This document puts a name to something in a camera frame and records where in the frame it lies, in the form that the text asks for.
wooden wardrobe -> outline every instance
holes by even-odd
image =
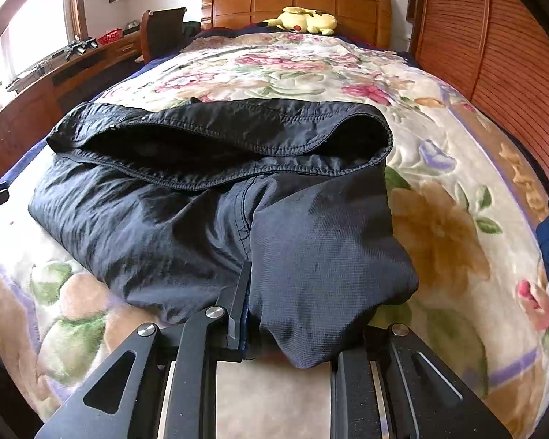
[[[520,0],[417,0],[411,52],[522,142],[549,178],[549,38]]]

red basket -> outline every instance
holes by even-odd
[[[106,33],[104,36],[100,36],[96,41],[103,46],[104,44],[110,44],[111,42],[117,41],[120,38],[122,38],[122,30],[118,28]]]

plush toy ear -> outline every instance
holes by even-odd
[[[283,23],[283,22],[277,18],[277,19],[275,19],[275,20],[265,20],[265,21],[261,21],[260,23],[256,23],[256,26],[259,26],[259,27],[280,26],[280,25],[282,25],[282,23]]]
[[[287,6],[286,8],[283,8],[283,11],[285,13],[293,13],[293,14],[304,14],[310,10],[305,10],[304,8],[301,8],[300,6]]]

window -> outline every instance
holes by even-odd
[[[63,0],[27,0],[0,38],[0,82],[7,85],[68,43]]]

folded clothing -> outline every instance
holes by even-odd
[[[392,236],[392,133],[366,104],[246,99],[152,113],[84,104],[30,214],[130,304],[176,323],[252,262],[249,313],[299,368],[417,289]]]

